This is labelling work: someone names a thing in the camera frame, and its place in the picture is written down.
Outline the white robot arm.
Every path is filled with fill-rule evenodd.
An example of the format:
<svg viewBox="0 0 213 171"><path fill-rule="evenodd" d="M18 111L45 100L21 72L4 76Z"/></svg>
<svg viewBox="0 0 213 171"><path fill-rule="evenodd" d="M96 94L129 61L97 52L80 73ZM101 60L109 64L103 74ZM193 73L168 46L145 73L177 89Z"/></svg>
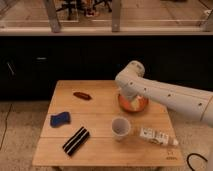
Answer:
<svg viewBox="0 0 213 171"><path fill-rule="evenodd" d="M213 92L149 80L144 74L143 64L133 60L116 75L115 82L126 99L144 96L213 127Z"/></svg>

